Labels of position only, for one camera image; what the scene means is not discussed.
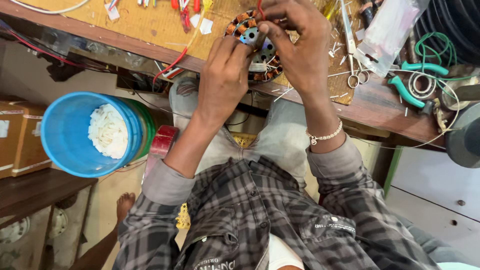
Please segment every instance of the blue bucket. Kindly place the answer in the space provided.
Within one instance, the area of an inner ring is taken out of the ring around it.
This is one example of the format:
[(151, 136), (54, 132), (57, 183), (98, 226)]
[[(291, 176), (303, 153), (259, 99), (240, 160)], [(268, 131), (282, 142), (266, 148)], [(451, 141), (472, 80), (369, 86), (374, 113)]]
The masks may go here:
[[(119, 160), (106, 157), (88, 138), (90, 115), (104, 104), (115, 107), (125, 121), (127, 149)], [(74, 92), (54, 101), (45, 111), (41, 139), (50, 159), (80, 177), (99, 177), (128, 164), (140, 149), (142, 127), (134, 111), (119, 98), (93, 92)]]

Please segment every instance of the metal stator core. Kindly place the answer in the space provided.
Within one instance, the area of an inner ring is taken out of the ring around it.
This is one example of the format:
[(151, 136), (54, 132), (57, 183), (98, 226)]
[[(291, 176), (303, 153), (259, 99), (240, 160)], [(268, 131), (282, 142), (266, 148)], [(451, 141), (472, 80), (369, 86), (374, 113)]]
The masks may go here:
[[(258, 28), (255, 21), (257, 11), (247, 11), (235, 17), (225, 29), (223, 36), (234, 36), (247, 45), (254, 45), (258, 37)], [(248, 80), (254, 83), (269, 82), (277, 78), (283, 68), (275, 45), (268, 38), (265, 39), (262, 49), (255, 52), (252, 60), (254, 64), (264, 63), (267, 69), (264, 72), (249, 71)]]

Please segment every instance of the green wire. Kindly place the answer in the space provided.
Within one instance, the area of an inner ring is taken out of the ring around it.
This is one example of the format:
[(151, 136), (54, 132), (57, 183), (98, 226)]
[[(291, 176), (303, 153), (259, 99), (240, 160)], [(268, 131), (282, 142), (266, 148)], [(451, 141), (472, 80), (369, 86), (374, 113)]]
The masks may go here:
[[(443, 45), (444, 45), (444, 49), (441, 51), (441, 52), (437, 52), (435, 51), (433, 48), (431, 48), (430, 46), (427, 46), (425, 44), (423, 44), (427, 39), (431, 38), (431, 37), (435, 37), (437, 38), (438, 40), (440, 40), (441, 42), (443, 42)], [(430, 50), (433, 54), (427, 54), (427, 50)], [(421, 37), (421, 39), (417, 42), (417, 44), (415, 45), (415, 53), (418, 54), (419, 56), (422, 57), (422, 68), (421, 68), (421, 71), (423, 73), (425, 73), (425, 69), (424, 69), (424, 65), (425, 65), (425, 59), (426, 58), (437, 58), (438, 60), (438, 65), (442, 65), (442, 57), (441, 55), (443, 55), (444, 53), (448, 53), (448, 64), (447, 64), (447, 67), (450, 67), (450, 65), (452, 64), (452, 60), (454, 61), (454, 64), (456, 65), (457, 64), (457, 58), (456, 58), (456, 50), (455, 50), (455, 46), (454, 44), (452, 43), (452, 41), (450, 41), (450, 39), (445, 35), (445, 34), (442, 34), (442, 33), (439, 33), (439, 32), (431, 32), (431, 33), (426, 33), (425, 35), (423, 35)], [(450, 93), (448, 93), (439, 83), (438, 83), (438, 80), (444, 80), (444, 81), (460, 81), (460, 80), (465, 80), (465, 79), (470, 79), (470, 78), (473, 78), (475, 76), (478, 76), (479, 74), (477, 75), (472, 75), (472, 76), (468, 76), (468, 77), (462, 77), (462, 78), (453, 78), (453, 79), (444, 79), (444, 78), (437, 78), (435, 76), (431, 76), (429, 75), (428, 77), (430, 77), (431, 79), (434, 79), (436, 84), (443, 90), (443, 92), (445, 92), (447, 95), (451, 96), (452, 98), (455, 98), (454, 96), (452, 96)]]

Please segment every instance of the shirt cuff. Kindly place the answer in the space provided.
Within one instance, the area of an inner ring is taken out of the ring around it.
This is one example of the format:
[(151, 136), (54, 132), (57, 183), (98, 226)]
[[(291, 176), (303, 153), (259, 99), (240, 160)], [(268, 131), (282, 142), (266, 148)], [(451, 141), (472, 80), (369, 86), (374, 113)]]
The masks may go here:
[(352, 139), (347, 135), (339, 148), (324, 154), (312, 153), (310, 146), (306, 149), (310, 170), (315, 177), (342, 177), (358, 172), (362, 166), (361, 154)]
[(142, 193), (152, 202), (180, 205), (192, 192), (195, 178), (189, 179), (158, 160), (142, 183)]

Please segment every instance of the wooden workbench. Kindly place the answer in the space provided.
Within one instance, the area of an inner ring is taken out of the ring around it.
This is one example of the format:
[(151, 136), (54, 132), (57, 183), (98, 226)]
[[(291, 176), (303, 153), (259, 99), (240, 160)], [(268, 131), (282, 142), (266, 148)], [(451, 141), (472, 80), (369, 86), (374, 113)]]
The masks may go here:
[[(84, 23), (65, 16), (46, 15), (31, 11), (8, 0), (2, 1), (0, 12), (23, 18), (40, 25), (66, 31), (97, 42), (105, 43), (165, 63), (172, 63), (180, 55), (180, 53), (174, 49), (154, 46), (149, 42), (119, 34), (102, 27), (92, 27), (89, 23)], [(205, 63), (201, 58), (187, 55), (182, 59), (178, 66), (194, 72), (200, 72), (201, 67)], [(347, 76), (348, 75), (339, 76), (339, 81), (342, 82), (342, 85), (338, 84), (338, 87), (342, 87), (342, 89), (345, 88)], [(368, 84), (361, 85), (355, 89), (354, 98), (353, 92), (349, 95), (350, 98), (353, 99), (351, 100), (350, 105), (347, 106), (334, 103), (334, 106), (338, 110), (338, 115), (343, 118), (398, 133), (422, 142), (435, 138), (438, 135), (438, 131), (434, 118), (432, 116), (419, 116), (416, 113), (417, 109), (415, 107), (410, 106), (405, 102), (400, 104), (396, 90), (387, 87), (385, 82), (384, 79), (376, 78), (373, 74)], [(281, 93), (282, 91), (272, 92), (272, 90), (279, 88), (287, 89), (286, 86), (273, 82), (251, 85), (251, 89), (253, 90), (265, 92), (274, 96), (280, 95), (279, 92)], [(290, 91), (288, 94), (284, 95), (283, 98), (301, 103), (301, 99), (296, 91)], [(406, 107), (408, 107), (407, 116), (405, 116)], [(437, 140), (436, 144), (442, 145), (443, 140)]]

